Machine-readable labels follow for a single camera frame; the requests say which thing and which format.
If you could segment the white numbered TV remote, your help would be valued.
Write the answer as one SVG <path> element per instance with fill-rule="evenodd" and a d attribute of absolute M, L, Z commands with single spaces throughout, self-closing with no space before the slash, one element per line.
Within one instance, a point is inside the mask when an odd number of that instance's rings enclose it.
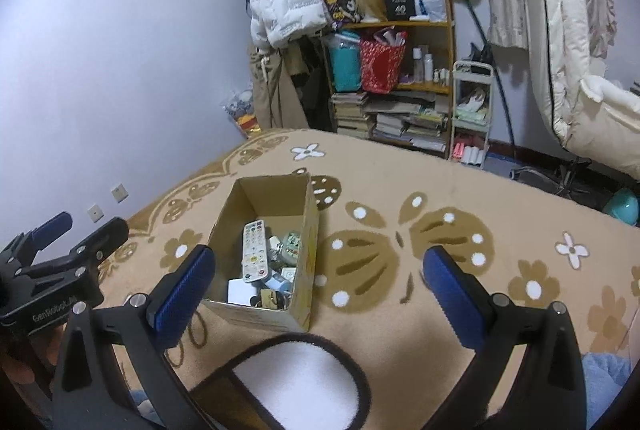
<path fill-rule="evenodd" d="M 241 263 L 245 283 L 268 279 L 270 268 L 264 221 L 256 220 L 244 225 Z"/>

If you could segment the brown cardboard box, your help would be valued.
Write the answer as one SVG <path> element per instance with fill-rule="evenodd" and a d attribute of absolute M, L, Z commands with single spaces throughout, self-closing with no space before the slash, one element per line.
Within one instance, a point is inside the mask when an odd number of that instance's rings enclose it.
<path fill-rule="evenodd" d="M 265 222 L 271 272 L 292 283 L 289 295 L 260 283 L 257 307 L 227 302 L 228 282 L 242 279 L 242 234 L 245 224 Z M 319 210 L 308 172 L 236 180 L 222 207 L 208 246 L 216 272 L 203 303 L 229 323 L 275 332 L 306 332 L 310 326 Z"/>

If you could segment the light blue small device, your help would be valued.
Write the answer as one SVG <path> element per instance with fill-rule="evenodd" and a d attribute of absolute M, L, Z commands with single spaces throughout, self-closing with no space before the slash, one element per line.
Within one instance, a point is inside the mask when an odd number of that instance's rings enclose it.
<path fill-rule="evenodd" d="M 292 291 L 292 283 L 278 272 L 271 272 L 268 279 L 263 280 L 262 283 L 280 294 L 289 295 Z"/>

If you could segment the white black-rimmed slipper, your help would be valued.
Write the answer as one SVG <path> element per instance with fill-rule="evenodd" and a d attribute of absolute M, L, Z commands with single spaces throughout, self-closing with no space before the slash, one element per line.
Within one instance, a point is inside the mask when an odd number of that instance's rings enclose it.
<path fill-rule="evenodd" d="M 361 429 L 372 405 L 362 368 L 311 334 L 255 344 L 191 394 L 218 429 Z"/>

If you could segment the plastic bag of items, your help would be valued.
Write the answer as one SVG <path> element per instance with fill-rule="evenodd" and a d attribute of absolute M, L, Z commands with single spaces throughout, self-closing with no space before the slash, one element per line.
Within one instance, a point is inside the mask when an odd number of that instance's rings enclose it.
<path fill-rule="evenodd" d="M 255 114 L 252 89 L 231 92 L 222 102 L 222 108 L 245 138 L 253 138 L 262 132 Z"/>

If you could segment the beige hanging coat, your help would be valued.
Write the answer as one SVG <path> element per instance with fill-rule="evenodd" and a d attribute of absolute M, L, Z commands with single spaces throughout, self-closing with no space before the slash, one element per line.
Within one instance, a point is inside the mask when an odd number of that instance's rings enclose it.
<path fill-rule="evenodd" d="M 308 120 L 280 50 L 248 48 L 254 111 L 262 130 L 305 129 Z"/>

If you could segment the beige floral butterfly rug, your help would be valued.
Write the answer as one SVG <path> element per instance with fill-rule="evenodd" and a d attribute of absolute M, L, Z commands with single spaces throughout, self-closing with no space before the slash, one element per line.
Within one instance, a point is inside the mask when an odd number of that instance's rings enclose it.
<path fill-rule="evenodd" d="M 527 308 L 561 301 L 589 372 L 608 389 L 639 361 L 639 232 L 603 213 L 437 157 L 312 130 L 271 131 L 194 173 L 130 219 L 101 265 L 107 306 L 149 293 L 210 233 L 236 180 L 311 176 L 319 210 L 310 326 L 227 322 L 202 302 L 167 358 L 191 391 L 251 346 L 326 338 L 362 368 L 372 405 L 361 429 L 421 428 L 472 360 L 422 276 L 445 247 L 492 293 Z"/>

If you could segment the stack of books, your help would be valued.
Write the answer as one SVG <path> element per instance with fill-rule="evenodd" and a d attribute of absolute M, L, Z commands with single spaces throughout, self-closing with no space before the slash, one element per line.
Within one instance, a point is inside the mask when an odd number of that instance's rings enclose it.
<path fill-rule="evenodd" d="M 335 92 L 331 96 L 335 131 L 339 135 L 369 139 L 374 121 L 366 112 L 368 95 L 365 92 Z"/>

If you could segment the white metal trolley cart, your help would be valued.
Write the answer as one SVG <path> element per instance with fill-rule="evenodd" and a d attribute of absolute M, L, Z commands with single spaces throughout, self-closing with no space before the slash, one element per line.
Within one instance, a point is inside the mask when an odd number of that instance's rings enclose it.
<path fill-rule="evenodd" d="M 494 68 L 487 63 L 460 60 L 451 73 L 452 108 L 449 159 L 483 168 L 492 122 Z"/>

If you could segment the teal storage bag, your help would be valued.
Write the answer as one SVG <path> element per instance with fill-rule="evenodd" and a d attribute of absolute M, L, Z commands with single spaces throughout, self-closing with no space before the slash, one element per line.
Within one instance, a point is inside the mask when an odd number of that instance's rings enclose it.
<path fill-rule="evenodd" d="M 361 87 L 360 37 L 351 32 L 326 35 L 334 86 L 337 92 L 356 92 Z"/>

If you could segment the wooden bookshelf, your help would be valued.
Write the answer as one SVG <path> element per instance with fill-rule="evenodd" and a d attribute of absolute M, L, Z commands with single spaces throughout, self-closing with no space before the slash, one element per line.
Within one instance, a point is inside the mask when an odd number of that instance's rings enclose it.
<path fill-rule="evenodd" d="M 321 37 L 333 130 L 340 135 L 450 157 L 456 29 L 412 16 L 347 23 Z"/>

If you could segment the black gift box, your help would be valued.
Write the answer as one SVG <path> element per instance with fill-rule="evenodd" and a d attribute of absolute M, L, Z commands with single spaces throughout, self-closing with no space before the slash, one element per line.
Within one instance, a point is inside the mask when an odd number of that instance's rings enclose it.
<path fill-rule="evenodd" d="M 384 4 L 389 21 L 408 21 L 416 15 L 414 0 L 384 0 Z"/>

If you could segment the lower white wall socket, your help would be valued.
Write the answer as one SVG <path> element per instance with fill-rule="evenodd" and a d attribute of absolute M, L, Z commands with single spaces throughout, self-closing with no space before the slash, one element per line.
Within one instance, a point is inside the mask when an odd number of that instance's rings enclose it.
<path fill-rule="evenodd" d="M 104 217 L 104 212 L 99 205 L 91 206 L 87 213 L 93 223 L 98 223 Z"/>

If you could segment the white wall socket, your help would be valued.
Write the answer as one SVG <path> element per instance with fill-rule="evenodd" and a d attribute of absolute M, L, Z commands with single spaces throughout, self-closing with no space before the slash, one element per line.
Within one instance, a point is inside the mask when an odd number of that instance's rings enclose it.
<path fill-rule="evenodd" d="M 128 191 L 126 190 L 126 187 L 122 183 L 120 183 L 119 185 L 116 185 L 116 187 L 114 187 L 114 189 L 112 190 L 112 195 L 116 202 L 121 203 L 128 197 Z"/>
<path fill-rule="evenodd" d="M 93 223 L 98 223 L 104 217 L 104 212 L 99 205 L 91 206 L 87 213 Z"/>

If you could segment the upper white wall socket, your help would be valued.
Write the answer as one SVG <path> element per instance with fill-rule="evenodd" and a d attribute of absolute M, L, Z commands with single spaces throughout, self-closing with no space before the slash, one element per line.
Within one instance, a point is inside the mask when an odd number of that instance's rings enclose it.
<path fill-rule="evenodd" d="M 120 183 L 119 185 L 116 185 L 116 187 L 114 187 L 114 189 L 112 190 L 112 195 L 116 202 L 121 203 L 128 197 L 128 191 L 126 190 L 126 187 L 122 183 Z"/>

